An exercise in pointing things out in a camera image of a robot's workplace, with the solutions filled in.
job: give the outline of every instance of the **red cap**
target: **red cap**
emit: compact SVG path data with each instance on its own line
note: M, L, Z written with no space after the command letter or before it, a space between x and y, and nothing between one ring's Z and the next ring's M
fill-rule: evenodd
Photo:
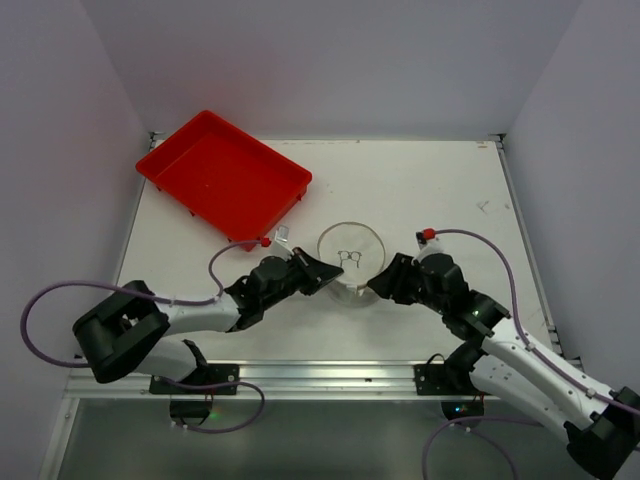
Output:
M436 231L433 228L425 228L422 231L422 236L425 240L433 240L436 238Z

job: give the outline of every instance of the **gray wall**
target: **gray wall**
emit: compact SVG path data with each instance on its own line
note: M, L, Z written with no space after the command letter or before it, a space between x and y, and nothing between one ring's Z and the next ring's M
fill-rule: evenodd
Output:
M21 344L18 318L63 278L110 280L125 238L145 131L76 1L0 3L0 478L36 478L67 371ZM71 355L71 324L96 300L43 301L32 331Z
M505 132L579 0L83 0L148 129Z
M640 3L586 0L507 136L563 345L592 375L636 391L639 86ZM638 478L640 461L626 471Z

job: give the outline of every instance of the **eyeglasses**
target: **eyeglasses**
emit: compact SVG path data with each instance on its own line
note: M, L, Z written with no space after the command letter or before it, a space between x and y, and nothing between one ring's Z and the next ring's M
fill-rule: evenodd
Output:
M360 259L362 258L362 253L360 252L350 252L348 250L338 250L338 256L340 257L340 267L346 260L351 260L355 262L356 268L360 268Z

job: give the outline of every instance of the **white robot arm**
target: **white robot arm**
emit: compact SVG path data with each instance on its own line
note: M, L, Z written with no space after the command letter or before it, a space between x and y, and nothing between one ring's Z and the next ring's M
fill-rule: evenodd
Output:
M479 238L465 231L418 232L420 253L396 254L368 283L382 298L436 311L463 340L444 364L425 365L426 376L449 389L502 398L560 438L589 474L612 479L640 442L640 396L590 378L527 332L516 311L512 318L495 300L469 289L452 257L430 244L437 233ZM508 274L513 294L510 268Z
M108 383L138 372L193 386L211 383L206 360L181 334L245 330L278 302L296 292L313 295L343 273L301 248L289 249L279 233L272 255L214 301L159 303L136 280L125 287L145 298L114 293L78 319L73 333L96 380Z

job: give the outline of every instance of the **red tray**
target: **red tray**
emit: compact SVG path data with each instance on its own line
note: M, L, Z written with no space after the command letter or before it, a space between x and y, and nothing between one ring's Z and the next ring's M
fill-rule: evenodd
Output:
M311 172L207 110L136 169L232 241L264 237L311 182Z

